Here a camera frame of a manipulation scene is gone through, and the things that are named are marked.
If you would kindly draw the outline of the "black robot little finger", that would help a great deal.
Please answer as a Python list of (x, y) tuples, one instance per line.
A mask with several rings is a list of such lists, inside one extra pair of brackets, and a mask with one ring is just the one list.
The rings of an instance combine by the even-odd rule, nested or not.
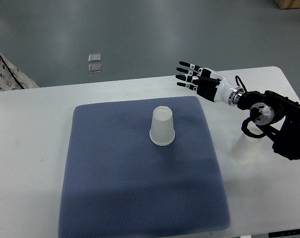
[(192, 84), (182, 83), (182, 82), (177, 82), (176, 84), (177, 84), (177, 86), (184, 87), (184, 88), (190, 89), (192, 91), (197, 91), (197, 89), (198, 89), (197, 85), (192, 85)]

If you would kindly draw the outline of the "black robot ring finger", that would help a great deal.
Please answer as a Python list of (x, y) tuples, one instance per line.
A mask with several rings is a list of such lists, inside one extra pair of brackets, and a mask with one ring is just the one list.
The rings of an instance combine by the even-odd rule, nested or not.
[(182, 75), (182, 74), (176, 75), (176, 78), (188, 83), (197, 83), (199, 80), (197, 76)]

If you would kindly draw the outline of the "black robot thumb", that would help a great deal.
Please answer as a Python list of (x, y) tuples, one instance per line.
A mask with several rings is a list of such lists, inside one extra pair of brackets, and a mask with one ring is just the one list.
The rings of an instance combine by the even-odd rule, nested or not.
[(218, 86), (221, 79), (214, 79), (209, 77), (199, 77), (199, 83), (204, 86)]

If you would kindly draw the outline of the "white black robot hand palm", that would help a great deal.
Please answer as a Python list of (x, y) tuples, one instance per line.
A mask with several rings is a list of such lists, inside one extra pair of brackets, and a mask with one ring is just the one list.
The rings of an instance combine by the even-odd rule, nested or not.
[(212, 102), (234, 102), (234, 97), (237, 94), (237, 86), (231, 84), (224, 75), (209, 68), (203, 68), (201, 77), (221, 79), (221, 82), (218, 86), (204, 86), (198, 82), (197, 94), (199, 96)]

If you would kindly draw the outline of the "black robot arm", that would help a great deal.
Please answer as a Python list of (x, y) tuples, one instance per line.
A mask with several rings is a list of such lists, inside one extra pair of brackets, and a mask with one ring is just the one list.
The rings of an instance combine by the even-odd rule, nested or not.
[(244, 135), (260, 139), (268, 137), (272, 149), (289, 160), (300, 160), (300, 104), (276, 92), (249, 91), (239, 76), (235, 84), (219, 72), (180, 61), (177, 85), (195, 91), (211, 102), (223, 102), (240, 110), (248, 110), (242, 123)]

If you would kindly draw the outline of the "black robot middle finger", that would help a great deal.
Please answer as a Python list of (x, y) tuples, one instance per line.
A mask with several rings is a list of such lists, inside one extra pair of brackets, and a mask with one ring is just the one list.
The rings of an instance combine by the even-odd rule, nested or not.
[(181, 73), (184, 73), (188, 76), (201, 76), (201, 73), (202, 73), (201, 67), (194, 67), (194, 68), (189, 68), (189, 69), (177, 67), (176, 70)]

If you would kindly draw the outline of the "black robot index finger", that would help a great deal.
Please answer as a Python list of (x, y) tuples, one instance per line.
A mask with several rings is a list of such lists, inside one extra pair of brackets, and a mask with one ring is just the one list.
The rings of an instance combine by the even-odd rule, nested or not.
[(188, 63), (188, 62), (184, 62), (184, 61), (179, 61), (179, 65), (181, 66), (185, 66), (187, 68), (189, 68), (192, 71), (196, 71), (196, 72), (202, 72), (203, 68), (196, 65), (196, 64), (192, 64), (192, 63)]

